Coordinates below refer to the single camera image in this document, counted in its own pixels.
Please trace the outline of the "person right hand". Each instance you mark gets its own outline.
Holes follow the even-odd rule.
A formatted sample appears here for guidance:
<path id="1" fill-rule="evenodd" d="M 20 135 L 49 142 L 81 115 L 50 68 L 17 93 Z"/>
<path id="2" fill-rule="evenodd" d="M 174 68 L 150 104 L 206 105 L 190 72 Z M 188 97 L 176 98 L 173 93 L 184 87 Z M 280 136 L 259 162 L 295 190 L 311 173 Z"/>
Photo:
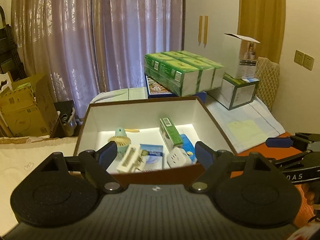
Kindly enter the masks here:
<path id="1" fill-rule="evenodd" d="M 302 184 L 302 190 L 304 192 L 304 197 L 307 201 L 307 204 L 313 206 L 315 203 L 315 193 L 310 189 L 310 185 Z"/>

